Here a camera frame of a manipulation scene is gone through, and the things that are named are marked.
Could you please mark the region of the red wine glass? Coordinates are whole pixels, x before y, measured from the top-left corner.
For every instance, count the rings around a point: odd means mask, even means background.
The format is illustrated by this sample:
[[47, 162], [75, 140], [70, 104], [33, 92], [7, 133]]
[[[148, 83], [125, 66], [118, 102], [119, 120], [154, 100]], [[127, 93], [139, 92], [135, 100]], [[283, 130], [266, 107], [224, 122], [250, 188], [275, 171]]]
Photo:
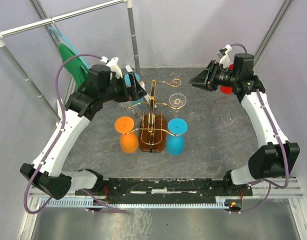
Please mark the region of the red wine glass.
[[[233, 67], [234, 65], [230, 64], [228, 69], [233, 70]], [[233, 92], [232, 88], [229, 86], [220, 86], [220, 91], [225, 95], [230, 95]]]

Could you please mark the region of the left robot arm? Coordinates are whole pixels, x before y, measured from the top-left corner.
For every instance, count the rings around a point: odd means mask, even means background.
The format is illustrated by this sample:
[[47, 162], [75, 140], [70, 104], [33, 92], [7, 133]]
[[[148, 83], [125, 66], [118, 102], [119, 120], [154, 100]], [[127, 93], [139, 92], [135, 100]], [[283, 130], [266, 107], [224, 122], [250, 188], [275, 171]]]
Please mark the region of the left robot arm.
[[132, 68], [126, 65], [125, 69], [130, 86], [126, 86], [122, 70], [117, 64], [95, 64], [89, 69], [87, 80], [69, 96], [62, 107], [62, 119], [42, 153], [33, 163], [21, 166], [20, 173], [29, 180], [30, 185], [56, 200], [70, 191], [80, 189], [87, 189], [92, 195], [103, 192], [101, 174], [91, 169], [63, 171], [63, 165], [79, 135], [104, 103], [136, 101], [147, 94]]

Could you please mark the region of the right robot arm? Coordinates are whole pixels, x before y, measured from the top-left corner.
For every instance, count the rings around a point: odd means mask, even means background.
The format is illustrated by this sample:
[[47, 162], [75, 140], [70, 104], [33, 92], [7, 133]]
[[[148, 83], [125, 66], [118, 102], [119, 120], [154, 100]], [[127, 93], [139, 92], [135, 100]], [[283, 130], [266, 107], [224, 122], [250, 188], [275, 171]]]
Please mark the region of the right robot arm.
[[[300, 147], [298, 143], [290, 142], [279, 127], [269, 106], [266, 89], [254, 73], [254, 56], [249, 53], [235, 54], [232, 69], [212, 60], [189, 83], [209, 92], [216, 91], [218, 87], [231, 88], [247, 112], [257, 137], [258, 150], [245, 166], [230, 171], [230, 178], [222, 183], [224, 193], [232, 196], [241, 185], [252, 186], [259, 182], [285, 189], [289, 185]], [[279, 177], [284, 178], [284, 183], [273, 183], [272, 179]]]

